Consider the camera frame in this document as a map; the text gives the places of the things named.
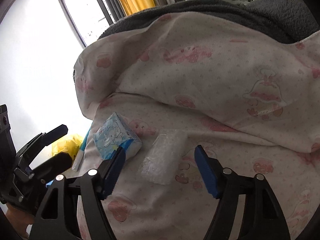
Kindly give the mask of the person left hand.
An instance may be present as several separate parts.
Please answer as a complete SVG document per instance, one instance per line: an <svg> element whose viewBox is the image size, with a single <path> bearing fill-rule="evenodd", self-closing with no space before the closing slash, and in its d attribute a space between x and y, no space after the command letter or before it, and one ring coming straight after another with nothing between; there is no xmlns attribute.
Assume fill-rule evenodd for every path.
<svg viewBox="0 0 320 240"><path fill-rule="evenodd" d="M32 214L13 207L9 203L6 206L8 209L5 215L8 221L23 239L29 239L27 227L34 223L35 217Z"/></svg>

